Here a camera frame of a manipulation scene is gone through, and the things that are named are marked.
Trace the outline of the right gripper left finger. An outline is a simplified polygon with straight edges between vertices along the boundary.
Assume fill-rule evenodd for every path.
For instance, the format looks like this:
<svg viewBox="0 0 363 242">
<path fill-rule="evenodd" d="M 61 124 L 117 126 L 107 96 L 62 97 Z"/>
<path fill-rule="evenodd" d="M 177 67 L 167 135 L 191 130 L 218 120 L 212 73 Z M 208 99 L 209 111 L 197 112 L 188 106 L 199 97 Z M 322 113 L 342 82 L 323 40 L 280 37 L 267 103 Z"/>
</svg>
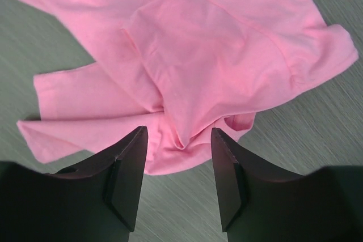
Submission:
<svg viewBox="0 0 363 242">
<path fill-rule="evenodd" d="M 137 127 L 60 171 L 1 163 L 2 241 L 128 241 L 134 231 L 148 143 Z"/>
</svg>

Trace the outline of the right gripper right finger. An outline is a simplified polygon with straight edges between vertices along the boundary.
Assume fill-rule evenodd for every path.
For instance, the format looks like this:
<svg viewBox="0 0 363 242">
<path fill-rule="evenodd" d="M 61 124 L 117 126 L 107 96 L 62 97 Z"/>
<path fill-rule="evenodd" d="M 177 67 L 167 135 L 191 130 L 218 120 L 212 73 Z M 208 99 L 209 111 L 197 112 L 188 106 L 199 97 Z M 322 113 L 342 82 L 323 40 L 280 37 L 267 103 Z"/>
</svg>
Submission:
<svg viewBox="0 0 363 242">
<path fill-rule="evenodd" d="M 362 240 L 362 167 L 325 166 L 299 175 L 217 128 L 211 149 L 228 241 Z"/>
</svg>

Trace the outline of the light pink t-shirt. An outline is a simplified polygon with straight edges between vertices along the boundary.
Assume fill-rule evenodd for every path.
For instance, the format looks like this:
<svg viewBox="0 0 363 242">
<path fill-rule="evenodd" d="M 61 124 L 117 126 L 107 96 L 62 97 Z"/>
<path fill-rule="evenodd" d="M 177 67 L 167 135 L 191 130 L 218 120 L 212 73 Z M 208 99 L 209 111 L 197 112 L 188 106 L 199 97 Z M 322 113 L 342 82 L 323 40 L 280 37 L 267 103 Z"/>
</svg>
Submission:
<svg viewBox="0 0 363 242">
<path fill-rule="evenodd" d="M 55 16 L 94 58 L 36 75 L 38 121 L 17 126 L 50 163 L 146 126 L 145 173 L 211 158 L 211 130 L 237 140 L 255 115 L 358 60 L 350 34 L 313 0 L 20 0 Z"/>
</svg>

